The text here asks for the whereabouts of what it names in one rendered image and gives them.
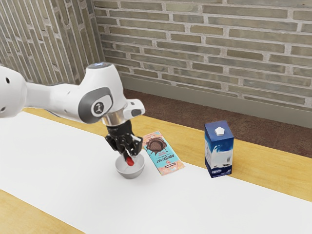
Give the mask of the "grey bowl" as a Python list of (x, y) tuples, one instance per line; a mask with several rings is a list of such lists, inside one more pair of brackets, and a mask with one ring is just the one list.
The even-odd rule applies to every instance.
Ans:
[(119, 156), (115, 161), (117, 172), (126, 179), (134, 179), (141, 175), (145, 166), (143, 155), (139, 154), (134, 159), (134, 165), (129, 166), (123, 156)]

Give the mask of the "blue and white milk carton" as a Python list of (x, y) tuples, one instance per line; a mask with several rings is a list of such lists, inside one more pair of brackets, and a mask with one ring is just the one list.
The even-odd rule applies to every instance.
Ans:
[(234, 136), (227, 121), (204, 125), (205, 165), (212, 178), (230, 175), (233, 165)]

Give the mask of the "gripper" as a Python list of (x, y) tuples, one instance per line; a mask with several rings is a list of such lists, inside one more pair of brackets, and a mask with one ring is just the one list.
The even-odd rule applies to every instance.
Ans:
[(107, 126), (107, 130), (105, 139), (113, 150), (124, 156), (137, 156), (142, 150), (143, 138), (135, 136), (130, 120), (121, 125)]

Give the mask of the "teal chocolate bar packet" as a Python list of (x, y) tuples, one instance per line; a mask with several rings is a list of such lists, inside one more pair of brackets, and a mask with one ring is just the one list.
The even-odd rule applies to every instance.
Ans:
[(185, 167), (176, 152), (159, 131), (143, 137), (143, 148), (162, 176)]

